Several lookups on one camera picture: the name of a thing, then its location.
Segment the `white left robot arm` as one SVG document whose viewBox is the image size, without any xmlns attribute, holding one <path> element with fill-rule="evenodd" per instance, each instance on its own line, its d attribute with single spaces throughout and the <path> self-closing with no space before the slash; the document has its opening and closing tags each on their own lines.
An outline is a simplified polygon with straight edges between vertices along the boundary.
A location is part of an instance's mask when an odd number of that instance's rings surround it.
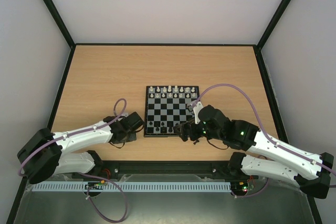
<svg viewBox="0 0 336 224">
<path fill-rule="evenodd" d="M 138 113 L 133 112 L 120 117 L 108 116 L 94 125 L 73 131 L 53 133 L 44 128 L 30 138 L 17 157 L 31 184 L 64 173 L 96 176 L 102 168 L 99 155 L 95 151 L 78 151 L 96 144 L 125 144 L 143 125 Z"/>
</svg>

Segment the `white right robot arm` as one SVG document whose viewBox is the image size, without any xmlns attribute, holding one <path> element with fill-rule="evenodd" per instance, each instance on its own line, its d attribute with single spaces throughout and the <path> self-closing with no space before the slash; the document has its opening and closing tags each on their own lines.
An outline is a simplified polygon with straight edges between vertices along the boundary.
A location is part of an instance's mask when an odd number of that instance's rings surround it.
<svg viewBox="0 0 336 224">
<path fill-rule="evenodd" d="M 174 127 L 183 140 L 220 140 L 235 150 L 229 172 L 239 178 L 263 176 L 289 183 L 303 193 L 325 199 L 331 188 L 333 155 L 310 153 L 289 145 L 243 120 L 230 120 L 211 105 L 194 107 L 194 117 Z"/>
</svg>

